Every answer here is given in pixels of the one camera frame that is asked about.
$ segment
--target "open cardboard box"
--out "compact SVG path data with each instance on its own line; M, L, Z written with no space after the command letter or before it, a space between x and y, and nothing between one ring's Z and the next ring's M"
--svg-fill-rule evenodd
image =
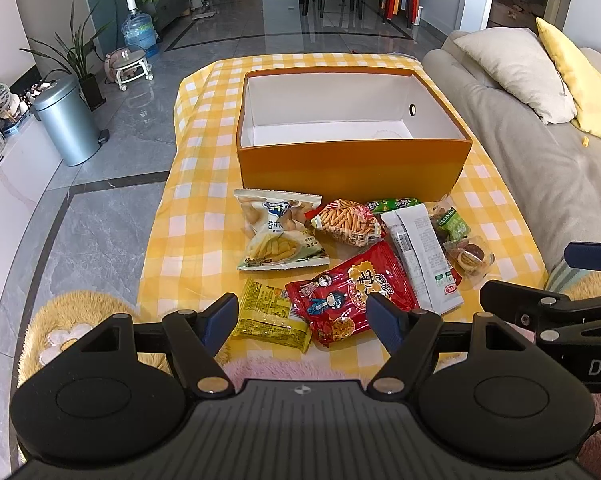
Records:
M471 138L417 72L303 67L250 72L236 133L243 185L324 202L440 200Z

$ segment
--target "white snack packet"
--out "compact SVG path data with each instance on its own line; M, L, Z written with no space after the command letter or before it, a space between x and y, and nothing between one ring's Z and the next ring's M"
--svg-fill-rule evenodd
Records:
M305 213L320 195L264 189L237 189L234 196L254 231L239 270L295 269L329 264L329 256L305 228Z
M420 308L442 316L463 304L423 204L381 214Z

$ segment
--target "trash can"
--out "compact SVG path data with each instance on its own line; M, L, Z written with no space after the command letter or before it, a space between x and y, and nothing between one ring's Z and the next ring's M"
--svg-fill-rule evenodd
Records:
M80 95L76 76L63 76L46 88L34 100L34 115L68 166L85 162L100 148L100 130Z

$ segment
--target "marble floor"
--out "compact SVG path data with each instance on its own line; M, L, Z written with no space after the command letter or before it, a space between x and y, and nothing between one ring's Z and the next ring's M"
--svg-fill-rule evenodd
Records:
M179 18L151 59L154 80L127 92L101 84L95 111L111 138L91 159L61 165L20 244L0 303L0 479L18 466L8 403L16 386L24 331L49 299L70 290L107 292L135 304L145 248L176 153L173 105L181 80L210 62L296 52L401 52L418 59L444 37L427 24L383 23L378 0L363 19L349 0L327 0L300 16L298 0L212 0L212 18Z

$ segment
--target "small stool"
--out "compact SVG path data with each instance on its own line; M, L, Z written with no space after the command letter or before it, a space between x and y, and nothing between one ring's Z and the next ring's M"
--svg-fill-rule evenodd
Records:
M130 81L135 81L143 76L149 81L154 79L154 75L151 73L151 64L147 62L147 52L142 48L139 48L138 50L126 48L120 53L119 59L116 59L116 61L112 63L112 68L116 70L116 82L123 92L127 90L127 83ZM141 68L142 72L138 75L134 75L138 68ZM131 72L132 76L123 78L128 71Z

